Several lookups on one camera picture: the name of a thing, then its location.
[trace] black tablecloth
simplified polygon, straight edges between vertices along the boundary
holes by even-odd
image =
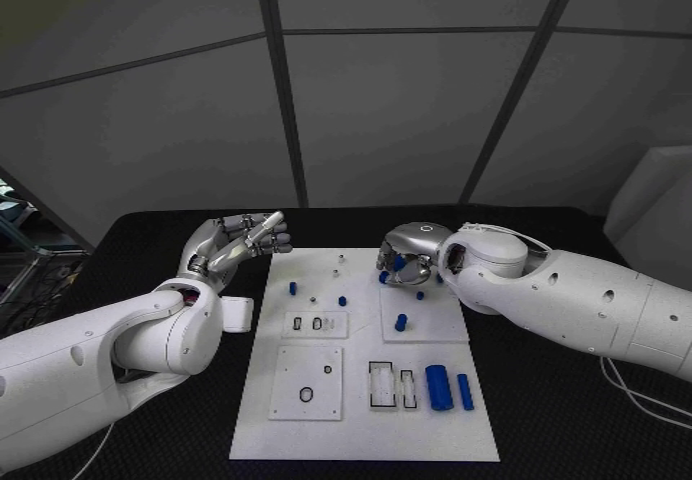
[[[58,306],[61,317],[139,295],[174,276],[180,250],[210,217],[239,211],[145,212],[122,217]],[[449,228],[491,223],[553,248],[621,263],[593,221],[569,208],[396,207],[285,209],[295,247],[378,247],[400,223]],[[269,257],[244,262],[224,294],[262,305]],[[605,382],[595,357],[464,308],[500,463],[229,461],[252,333],[223,335],[207,370],[155,397],[113,427],[82,478],[688,478],[692,432],[644,415]],[[692,385],[624,366],[631,386],[680,406]],[[7,478],[70,478],[105,431]]]

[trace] white cable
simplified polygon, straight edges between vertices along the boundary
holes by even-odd
[[[495,232],[500,232],[500,233],[508,233],[510,235],[515,235],[517,237],[521,237],[526,240],[528,240],[528,242],[533,242],[533,244],[536,244],[546,252],[551,252],[551,248],[543,242],[540,242],[534,238],[528,237],[523,233],[518,233],[517,231],[514,231],[508,228],[500,227],[497,225],[487,225],[484,223],[464,223],[464,227],[466,225],[469,227],[479,227],[479,228],[484,228],[487,230],[494,230]]]
[[[634,404],[634,406],[645,413],[648,414],[651,417],[657,418],[658,420],[661,420],[662,422],[667,422],[667,423],[671,423],[673,425],[677,425],[678,427],[681,428],[686,428],[687,430],[692,430],[692,425],[687,425],[686,423],[681,423],[681,422],[677,422],[675,420],[670,419],[670,418],[665,418],[662,417],[661,415],[655,414],[654,412],[651,412],[637,401],[637,399],[634,398],[634,396],[637,397],[641,397],[644,400],[655,403],[657,405],[660,405],[661,407],[673,410],[674,412],[680,413],[681,415],[686,415],[687,417],[692,418],[692,413],[681,410],[680,408],[677,407],[673,407],[673,405],[668,405],[667,403],[661,402],[660,400],[655,400],[654,398],[651,397],[647,397],[645,395],[642,395],[641,393],[635,392],[634,390],[631,390],[628,387],[626,387],[626,384],[624,383],[624,380],[622,380],[622,377],[619,375],[619,371],[616,370],[616,367],[615,367],[615,364],[612,363],[612,360],[609,358],[605,359],[608,361],[608,364],[609,364],[609,368],[612,369],[612,372],[616,376],[616,380],[619,382],[619,385],[612,381],[612,379],[609,378],[609,375],[608,373],[605,372],[605,364],[603,364],[603,357],[601,357],[601,372],[602,372],[602,375],[605,377],[605,379],[608,380],[608,382],[619,389],[624,391],[624,393],[626,394],[626,397],[629,398],[631,400],[631,403]]]
[[[76,480],[76,479],[80,477],[82,473],[83,473],[83,472],[86,471],[86,469],[89,468],[90,463],[92,463],[93,460],[96,459],[97,454],[100,453],[100,449],[103,448],[105,441],[107,440],[107,437],[110,436],[110,431],[112,431],[112,426],[113,426],[113,425],[115,425],[115,424],[110,423],[110,426],[107,427],[107,431],[105,432],[105,437],[103,437],[103,439],[100,440],[100,445],[97,446],[96,451],[93,452],[93,455],[90,456],[89,461],[86,462],[86,465],[82,467],[82,469],[79,470],[79,472],[76,473],[76,475],[71,477],[71,480]]]

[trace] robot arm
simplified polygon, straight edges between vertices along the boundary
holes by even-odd
[[[442,241],[429,235],[438,228],[423,223],[397,227],[384,237],[377,268],[389,270],[400,244],[404,268],[417,270],[429,257],[469,309],[501,314],[575,350],[692,381],[690,292],[603,260],[560,250],[530,252],[498,227],[466,224]],[[402,240],[400,232],[413,238]],[[410,244],[425,245],[417,255]],[[415,283],[396,274],[387,281]]]
[[[291,250],[280,222],[280,212],[207,220],[184,246],[177,278],[0,341],[0,476],[200,373],[221,331],[249,330],[252,300],[217,293],[243,260]]]

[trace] table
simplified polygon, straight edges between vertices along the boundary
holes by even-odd
[[[148,292],[172,277],[180,250],[205,218],[246,210],[142,212],[113,224],[57,307],[58,317]],[[377,247],[400,223],[505,226],[551,248],[622,263],[592,217],[570,208],[412,206],[285,209],[295,247]],[[269,257],[240,265],[223,292],[260,309]],[[596,357],[570,351],[501,317],[464,308],[475,368],[501,462],[229,461],[253,330],[223,335],[207,370],[113,427],[83,478],[686,478],[692,432],[644,415],[601,376]],[[622,365],[629,386],[692,405],[692,385]],[[69,479],[105,431],[4,478]]]

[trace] black ring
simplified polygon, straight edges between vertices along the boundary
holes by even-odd
[[[309,392],[309,398],[308,398],[306,400],[302,400],[302,391],[305,391],[305,390]],[[306,402],[312,399],[312,389],[311,389],[309,387],[302,387],[302,388],[299,389],[298,398],[299,398],[299,401],[301,401],[302,403],[306,403]]]

